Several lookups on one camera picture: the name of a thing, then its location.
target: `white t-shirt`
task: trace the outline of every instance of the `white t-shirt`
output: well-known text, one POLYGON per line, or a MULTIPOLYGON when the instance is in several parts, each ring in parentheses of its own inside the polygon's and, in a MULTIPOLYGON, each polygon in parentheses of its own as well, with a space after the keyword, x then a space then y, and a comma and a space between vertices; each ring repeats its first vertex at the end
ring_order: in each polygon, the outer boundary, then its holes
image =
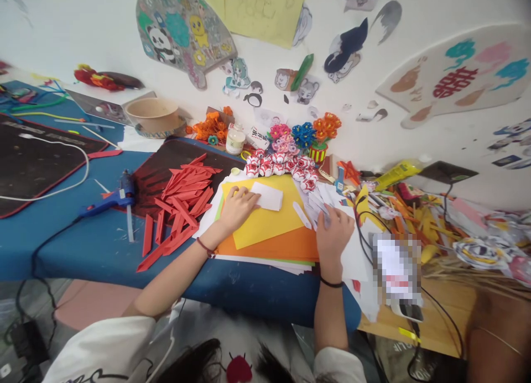
MULTIPOLYGON (((185 350, 212 338, 221 342, 220 362, 225 370, 231 362, 237 363, 244 376, 251 372, 252 383, 265 381, 252 366, 258 365, 260 343, 296 382, 314 382, 314 376, 321 374, 331 374, 338 383, 365 382, 360 360, 346 351, 321 350, 312 373, 290 325, 227 314, 204 303, 186 300, 180 316, 152 340, 154 329, 155 320, 150 317, 96 322, 68 341, 44 383, 145 383, 154 373, 151 381, 156 381, 185 350)), ((220 383, 225 382, 226 373, 221 371, 220 383)))

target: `hand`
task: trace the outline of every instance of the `hand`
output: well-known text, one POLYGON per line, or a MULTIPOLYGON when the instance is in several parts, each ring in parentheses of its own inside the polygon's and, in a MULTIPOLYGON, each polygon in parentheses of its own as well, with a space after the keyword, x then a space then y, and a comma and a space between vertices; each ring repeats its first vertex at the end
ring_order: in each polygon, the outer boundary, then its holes
POLYGON ((260 209, 260 206, 256 204, 259 199, 260 194, 249 192, 245 187, 231 188, 220 218, 228 235, 240 228, 254 210, 260 209))
POLYGON ((325 205, 330 214, 330 226, 325 227, 325 215, 319 213, 317 224, 317 251, 321 264, 321 275, 328 282, 341 282, 343 267, 341 254, 343 253, 352 233, 354 219, 345 212, 325 205))

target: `panda drawing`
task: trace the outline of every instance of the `panda drawing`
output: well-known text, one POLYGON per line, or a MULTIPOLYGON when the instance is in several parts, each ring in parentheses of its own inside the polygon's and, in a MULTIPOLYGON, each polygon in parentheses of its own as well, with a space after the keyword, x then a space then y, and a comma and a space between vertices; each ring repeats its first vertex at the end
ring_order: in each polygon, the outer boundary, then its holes
POLYGON ((166 35, 166 31, 162 28, 152 27, 147 28, 151 43, 153 43, 155 53, 160 62, 169 61, 172 64, 176 63, 175 54, 171 46, 171 42, 166 35))

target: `yellow poster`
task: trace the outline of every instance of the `yellow poster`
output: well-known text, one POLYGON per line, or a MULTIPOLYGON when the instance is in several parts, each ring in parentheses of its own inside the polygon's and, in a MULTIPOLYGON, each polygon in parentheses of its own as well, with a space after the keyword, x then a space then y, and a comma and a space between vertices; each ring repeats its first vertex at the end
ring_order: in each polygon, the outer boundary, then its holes
POLYGON ((304 226, 293 208, 293 202, 297 202, 301 208, 304 208, 304 205, 291 175, 260 177, 236 183, 224 183, 221 185, 223 199, 227 197, 232 187, 238 186, 251 189, 255 181, 277 190, 282 190, 284 192, 282 207, 279 212, 258 209, 251 213, 247 221, 233 234, 236 249, 245 248, 304 226))
POLYGON ((223 22, 230 32, 290 49, 303 2, 304 0, 225 0, 223 22))

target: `red chinese character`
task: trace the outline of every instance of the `red chinese character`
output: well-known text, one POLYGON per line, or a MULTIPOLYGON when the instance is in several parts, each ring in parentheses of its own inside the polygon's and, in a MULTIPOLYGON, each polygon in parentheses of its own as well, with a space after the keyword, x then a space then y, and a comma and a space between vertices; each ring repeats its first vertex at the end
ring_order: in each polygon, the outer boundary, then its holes
POLYGON ((466 67, 459 68, 455 72, 451 72, 440 80, 435 85, 433 96, 435 98, 446 98, 453 96, 454 93, 460 92, 468 87, 476 78, 478 70, 470 71, 466 67))

